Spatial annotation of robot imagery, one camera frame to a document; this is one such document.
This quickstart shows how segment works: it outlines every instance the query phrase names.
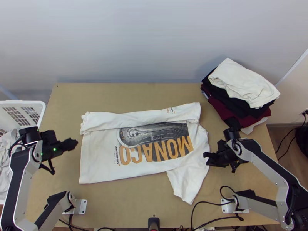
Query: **white wall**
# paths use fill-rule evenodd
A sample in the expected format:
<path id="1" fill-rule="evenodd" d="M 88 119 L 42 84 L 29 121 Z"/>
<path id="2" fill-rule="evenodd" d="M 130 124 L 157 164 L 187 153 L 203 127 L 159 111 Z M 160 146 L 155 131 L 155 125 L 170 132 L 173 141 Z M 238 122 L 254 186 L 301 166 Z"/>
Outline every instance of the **white wall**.
<path id="1" fill-rule="evenodd" d="M 301 113 L 308 109 L 308 49 L 276 87 L 281 95 L 271 106 L 272 116 L 266 123 L 302 123 Z"/>
<path id="2" fill-rule="evenodd" d="M 308 1 L 14 0 L 0 4 L 1 84 L 200 82 L 230 57 L 277 83 L 308 47 Z"/>

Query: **black cable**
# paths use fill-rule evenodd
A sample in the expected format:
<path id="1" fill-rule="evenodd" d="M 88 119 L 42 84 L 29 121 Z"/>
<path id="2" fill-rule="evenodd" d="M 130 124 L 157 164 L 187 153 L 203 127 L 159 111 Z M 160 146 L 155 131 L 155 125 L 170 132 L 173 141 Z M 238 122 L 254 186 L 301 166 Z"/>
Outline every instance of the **black cable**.
<path id="1" fill-rule="evenodd" d="M 265 231 L 268 231 L 267 228 L 264 227 L 264 225 L 262 225 L 262 227 L 263 227 L 263 229 L 264 229 Z"/>
<path id="2" fill-rule="evenodd" d="M 198 228 L 200 228 L 200 227 L 203 227 L 203 225 L 201 225 L 201 226 L 199 226 L 198 228 L 196 228 L 196 229 L 194 229 L 193 228 L 193 216 L 194 216 L 194 210 L 195 210 L 195 208 L 196 208 L 196 206 L 198 205 L 198 204 L 200 204 L 200 203 L 207 203 L 207 204 L 213 204 L 213 205 L 217 205 L 217 206 L 221 206 L 221 205 L 225 205 L 225 204 L 230 204 L 230 203 L 233 203 L 234 201 L 229 201 L 229 202 L 227 202 L 227 203 L 223 203 L 223 204 L 216 204 L 216 203 L 212 203 L 212 202 L 209 202 L 209 201 L 199 201 L 198 203 L 196 203 L 195 205 L 194 205 L 194 207 L 193 207 L 193 209 L 192 209 L 192 212 L 191 212 L 191 230 L 192 231 L 194 231 L 194 230 L 196 230 L 196 229 L 198 229 Z"/>
<path id="3" fill-rule="evenodd" d="M 192 231 L 197 230 L 197 229 L 200 229 L 200 228 L 202 228 L 203 226 L 206 226 L 206 225 L 208 225 L 208 224 L 210 224 L 210 223 L 212 223 L 212 222 L 214 222 L 214 221 L 220 221 L 220 220 L 231 219 L 231 218 L 238 218 L 240 221 L 243 221 L 243 220 L 244 220 L 244 218 L 240 217 L 240 216 L 236 213 L 235 216 L 233 216 L 233 217 L 216 218 L 216 219 L 213 219 L 213 220 L 211 220 L 211 221 L 208 221 L 207 223 L 204 223 L 204 224 L 198 226 L 196 229 L 192 229 Z"/>
<path id="4" fill-rule="evenodd" d="M 305 117 L 305 119 L 304 119 L 303 124 L 302 124 L 300 127 L 303 127 L 304 124 L 305 124 L 305 122 L 306 122 L 306 113 L 303 112 L 302 115 Z M 281 146 L 283 140 L 291 133 L 291 131 L 293 131 L 293 130 L 295 130 L 295 129 L 298 129 L 298 127 L 291 129 L 291 130 L 288 132 L 288 134 L 286 134 L 285 137 L 283 137 L 283 139 L 280 141 L 280 144 L 279 144 L 279 146 L 278 146 L 278 149 L 277 149 L 277 151 L 276 151 L 275 153 L 277 153 L 277 152 L 279 151 L 280 146 Z"/>
<path id="5" fill-rule="evenodd" d="M 220 189 L 219 189 L 219 192 L 220 192 L 221 197 L 222 197 L 223 199 L 225 199 L 226 201 L 233 201 L 233 202 L 234 202 L 233 199 L 228 199 L 228 198 L 226 198 L 226 197 L 223 196 L 221 190 L 222 190 L 223 188 L 225 188 L 225 187 L 228 188 L 228 189 L 231 189 L 232 192 L 235 193 L 235 191 L 234 191 L 231 187 L 226 186 L 226 185 L 223 185 L 223 186 L 221 186 Z"/>
<path id="6" fill-rule="evenodd" d="M 76 227 L 76 226 L 74 226 L 72 224 L 69 224 L 69 223 L 67 223 L 67 222 L 65 222 L 65 221 L 63 221 L 61 219 L 59 219 L 59 221 L 61 221 L 63 224 L 66 224 L 68 227 L 71 227 L 71 228 L 74 228 L 74 229 L 78 229 L 78 230 L 81 230 L 81 231 L 91 231 L 91 230 L 87 230 L 87 229 L 82 229 L 82 228 Z M 116 231 L 115 229 L 112 229 L 112 228 L 109 228 L 109 227 L 102 227 L 102 228 L 99 228 L 97 231 L 102 230 L 102 229 L 109 229 L 111 231 Z"/>
<path id="7" fill-rule="evenodd" d="M 233 200 L 233 199 L 228 199 L 228 198 L 226 198 L 226 197 L 223 196 L 223 194 L 222 194 L 221 191 L 222 191 L 222 189 L 225 188 L 225 187 L 228 188 L 228 189 L 230 189 L 230 190 L 232 190 L 233 193 L 235 193 L 235 191 L 234 191 L 231 187 L 226 186 L 226 185 L 223 185 L 223 186 L 220 187 L 220 189 L 219 189 L 220 195 L 222 196 L 222 198 L 224 198 L 225 200 L 227 200 L 227 201 L 229 201 L 229 202 L 223 203 L 223 204 L 216 204 L 216 203 L 212 203 L 212 202 L 208 202 L 208 201 L 199 201 L 198 203 L 196 203 L 196 204 L 194 205 L 194 207 L 193 207 L 193 209 L 192 209 L 192 212 L 191 212 L 191 231 L 195 231 L 195 230 L 197 230 L 197 229 L 199 229 L 199 228 L 201 228 L 201 227 L 203 227 L 203 226 L 206 226 L 206 225 L 208 225 L 208 224 L 210 224 L 210 223 L 212 223 L 212 222 L 214 222 L 214 221 L 219 221 L 219 220 L 224 220 L 224 219 L 231 219 L 231 218 L 238 218 L 240 221 L 243 221 L 243 220 L 244 220 L 242 217 L 240 217 L 240 216 L 236 213 L 235 216 L 232 216 L 232 217 L 216 218 L 216 219 L 214 219 L 214 220 L 208 221 L 208 222 L 206 222 L 206 223 L 204 223 L 204 224 L 198 226 L 198 227 L 195 228 L 195 229 L 193 228 L 193 223 L 192 223 L 192 222 L 193 222 L 193 219 L 192 219 L 192 218 L 193 218 L 194 210 L 195 210 L 195 208 L 196 208 L 196 206 L 197 206 L 198 204 L 200 204 L 200 203 L 207 203 L 207 204 L 213 204 L 213 205 L 221 206 L 221 205 L 230 204 L 230 203 L 234 203 L 234 202 L 235 202 L 235 200 Z"/>
<path id="8" fill-rule="evenodd" d="M 290 146 L 291 146 L 291 144 L 292 144 L 292 141 L 293 141 L 294 139 L 295 139 L 295 137 L 293 137 L 293 139 L 290 141 L 289 146 L 288 146 L 288 149 L 286 150 L 286 152 L 285 152 L 281 157 L 279 157 L 277 161 L 279 161 L 285 154 L 287 154 L 287 152 L 289 151 L 289 148 L 290 148 Z"/>
<path id="9" fill-rule="evenodd" d="M 15 143 L 13 143 L 12 146 L 8 149 L 8 157 L 9 157 L 9 158 L 11 158 L 12 149 L 13 149 L 13 147 L 15 147 L 16 145 L 21 145 L 21 146 L 27 148 L 25 145 L 19 144 L 19 143 L 18 143 L 19 141 L 22 140 L 22 138 L 23 138 L 23 135 L 21 135 L 21 136 L 15 141 Z"/>
<path id="10" fill-rule="evenodd" d="M 73 218 L 73 214 L 70 214 L 70 216 L 69 216 L 69 229 L 70 229 L 70 231 L 73 231 L 72 227 L 70 226 L 71 223 L 72 223 L 72 218 Z"/>

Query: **wooden table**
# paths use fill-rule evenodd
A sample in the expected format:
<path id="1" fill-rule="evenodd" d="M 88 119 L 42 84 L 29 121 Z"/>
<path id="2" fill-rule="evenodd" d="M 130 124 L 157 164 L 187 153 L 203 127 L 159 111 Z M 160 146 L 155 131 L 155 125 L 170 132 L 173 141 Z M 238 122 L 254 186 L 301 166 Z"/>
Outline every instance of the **wooden table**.
<path id="1" fill-rule="evenodd" d="M 155 215 L 160 218 L 161 227 L 190 227 L 193 206 L 173 195 L 171 184 L 165 172 L 96 184 L 79 184 L 80 147 L 79 134 L 81 115 L 87 111 L 114 113 L 141 110 L 160 110 L 185 103 L 200 102 L 202 107 L 200 123 L 209 132 L 211 152 L 217 151 L 217 141 L 224 139 L 227 125 L 200 92 L 199 84 L 57 84 L 54 86 L 40 127 L 42 131 L 55 130 L 57 138 L 71 137 L 79 144 L 75 150 L 65 152 L 53 160 L 56 174 L 39 170 L 35 175 L 29 196 L 27 217 L 31 221 L 43 211 L 46 199 L 55 193 L 69 190 L 76 198 L 87 199 L 85 215 L 75 215 L 73 224 L 80 227 L 98 228 L 146 228 L 147 219 Z M 262 150 L 276 160 L 275 152 L 265 124 L 255 127 L 249 136 L 262 146 Z M 195 198 L 198 201 L 220 203 L 219 188 L 228 185 L 235 191 L 255 190 L 258 196 L 275 199 L 276 187 L 251 163 L 241 165 L 235 174 L 231 167 L 210 167 L 201 190 Z M 193 223 L 197 227 L 207 221 L 226 216 L 220 206 L 198 205 Z M 238 219 L 221 220 L 213 226 L 245 226 L 277 224 L 260 214 L 250 212 Z"/>

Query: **graphic print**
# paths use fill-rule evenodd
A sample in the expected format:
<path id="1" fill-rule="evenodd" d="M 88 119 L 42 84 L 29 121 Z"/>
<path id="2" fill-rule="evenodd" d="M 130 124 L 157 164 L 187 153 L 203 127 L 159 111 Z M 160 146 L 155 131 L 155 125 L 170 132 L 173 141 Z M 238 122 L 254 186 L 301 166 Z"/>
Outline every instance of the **graphic print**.
<path id="1" fill-rule="evenodd" d="M 157 123 L 119 129 L 120 162 L 128 165 L 180 158 L 194 150 L 186 123 Z M 138 158 L 131 157 L 137 152 Z"/>

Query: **white plastic basket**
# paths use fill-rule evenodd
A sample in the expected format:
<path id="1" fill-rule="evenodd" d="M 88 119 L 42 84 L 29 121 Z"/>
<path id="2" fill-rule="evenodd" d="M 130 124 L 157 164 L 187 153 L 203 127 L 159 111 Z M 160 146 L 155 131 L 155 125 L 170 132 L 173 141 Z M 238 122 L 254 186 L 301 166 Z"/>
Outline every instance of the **white plastic basket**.
<path id="1" fill-rule="evenodd" d="M 40 127 L 45 109 L 42 101 L 0 101 L 0 137 L 14 128 Z"/>

